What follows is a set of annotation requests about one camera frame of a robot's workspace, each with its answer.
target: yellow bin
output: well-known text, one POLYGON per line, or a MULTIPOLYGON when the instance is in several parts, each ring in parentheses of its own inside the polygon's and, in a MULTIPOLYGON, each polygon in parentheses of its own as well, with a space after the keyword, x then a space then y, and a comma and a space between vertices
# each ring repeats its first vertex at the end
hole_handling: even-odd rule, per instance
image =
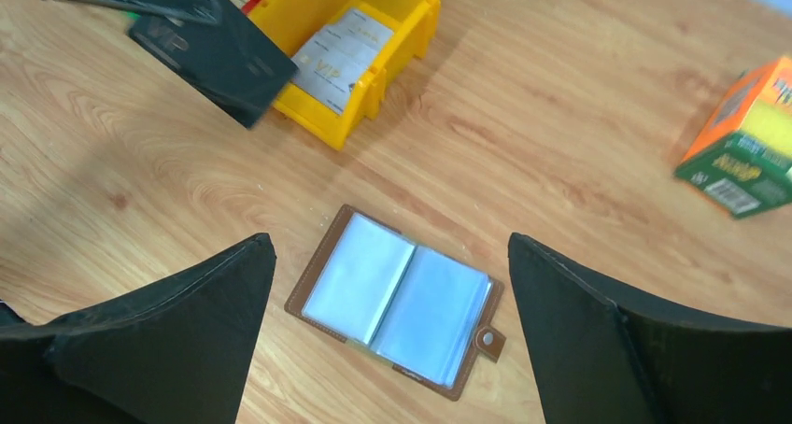
POLYGON ((275 108, 340 150, 366 116, 376 118, 385 89, 414 56, 422 58, 437 29, 440 0, 262 0, 250 19, 287 55, 293 56, 324 25, 352 7, 393 30, 393 37, 352 90, 340 116, 311 95, 288 84, 275 108))

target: wooden table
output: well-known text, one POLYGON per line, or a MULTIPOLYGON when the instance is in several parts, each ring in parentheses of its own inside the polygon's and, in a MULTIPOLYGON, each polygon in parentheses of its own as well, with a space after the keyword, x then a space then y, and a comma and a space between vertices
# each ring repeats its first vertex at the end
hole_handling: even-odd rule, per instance
POLYGON ((242 423, 543 419, 510 290, 501 361, 458 403, 284 313, 343 203, 502 280, 518 231, 679 303, 792 325, 792 207, 737 222, 672 179, 729 83, 790 50, 790 19, 747 0, 443 9, 427 58, 337 153, 276 113, 244 130, 119 13, 0 0, 0 298, 41 323, 270 233, 242 423))

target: card holder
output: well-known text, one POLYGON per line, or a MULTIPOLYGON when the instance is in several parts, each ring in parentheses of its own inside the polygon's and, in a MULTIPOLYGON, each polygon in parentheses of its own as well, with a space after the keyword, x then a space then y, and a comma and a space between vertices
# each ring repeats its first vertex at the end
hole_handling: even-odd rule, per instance
POLYGON ((503 283, 344 205, 286 302, 286 311, 451 401, 479 354, 498 361, 491 326, 503 283))

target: green box side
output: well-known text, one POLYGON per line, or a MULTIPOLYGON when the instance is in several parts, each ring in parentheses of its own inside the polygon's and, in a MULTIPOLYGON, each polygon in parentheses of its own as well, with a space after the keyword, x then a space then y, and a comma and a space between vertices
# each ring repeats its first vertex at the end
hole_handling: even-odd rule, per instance
POLYGON ((790 168, 792 168, 792 160, 789 158, 776 153, 748 134, 735 132, 681 164, 676 169, 675 175, 702 191, 714 202, 721 204, 735 219, 743 219, 792 201, 792 181, 786 175, 790 168), (737 176, 714 165, 715 160, 725 154, 738 163, 758 167, 761 174, 753 179, 740 180, 737 176), (723 195, 728 194, 743 199, 744 201, 738 202, 742 205, 751 204, 747 201, 748 197, 739 194, 737 188, 758 201, 758 205, 750 210, 735 211, 724 201, 716 198, 714 195, 717 193, 711 193, 722 192, 723 195))

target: green object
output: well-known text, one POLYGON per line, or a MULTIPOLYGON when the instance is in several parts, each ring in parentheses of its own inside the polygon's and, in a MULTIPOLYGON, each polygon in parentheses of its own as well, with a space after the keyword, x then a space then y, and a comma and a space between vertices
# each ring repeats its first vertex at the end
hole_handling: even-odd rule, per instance
POLYGON ((792 201, 790 169, 792 159, 738 131, 692 156, 675 175, 742 219, 792 201))

